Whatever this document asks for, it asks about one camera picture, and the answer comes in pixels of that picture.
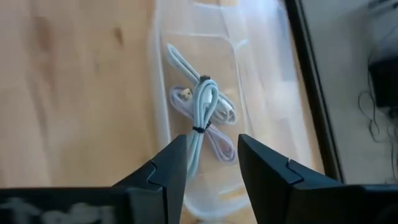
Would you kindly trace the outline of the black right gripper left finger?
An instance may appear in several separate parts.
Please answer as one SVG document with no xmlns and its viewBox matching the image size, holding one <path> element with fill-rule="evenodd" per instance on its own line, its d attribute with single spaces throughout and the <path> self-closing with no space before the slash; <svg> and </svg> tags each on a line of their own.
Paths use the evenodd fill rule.
<svg viewBox="0 0 398 224">
<path fill-rule="evenodd" d="M 187 181 L 187 136 L 172 140 L 115 187 L 124 191 L 117 223 L 179 224 Z"/>
</svg>

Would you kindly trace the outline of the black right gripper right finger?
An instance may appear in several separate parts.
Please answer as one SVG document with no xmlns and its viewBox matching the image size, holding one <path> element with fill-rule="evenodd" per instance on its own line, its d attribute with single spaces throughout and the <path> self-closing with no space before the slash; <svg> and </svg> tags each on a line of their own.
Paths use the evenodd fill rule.
<svg viewBox="0 0 398 224">
<path fill-rule="evenodd" d="M 247 134 L 238 137 L 241 173 L 258 223 L 362 223 L 360 187 L 344 185 Z"/>
</svg>

